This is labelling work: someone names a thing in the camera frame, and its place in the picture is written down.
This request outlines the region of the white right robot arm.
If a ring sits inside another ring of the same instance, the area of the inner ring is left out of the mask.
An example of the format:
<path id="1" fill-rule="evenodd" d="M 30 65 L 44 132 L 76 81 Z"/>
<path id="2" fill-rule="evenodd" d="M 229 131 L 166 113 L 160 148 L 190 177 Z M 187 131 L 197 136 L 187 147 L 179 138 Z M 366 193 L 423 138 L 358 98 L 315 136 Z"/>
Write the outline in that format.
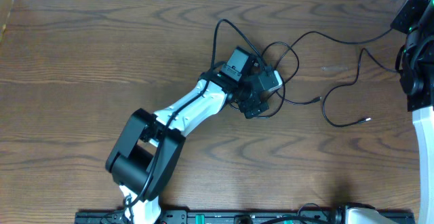
<path id="1" fill-rule="evenodd" d="M 433 0 L 407 0 L 390 24 L 406 35 L 395 70 L 418 140 L 419 223 L 433 224 Z"/>

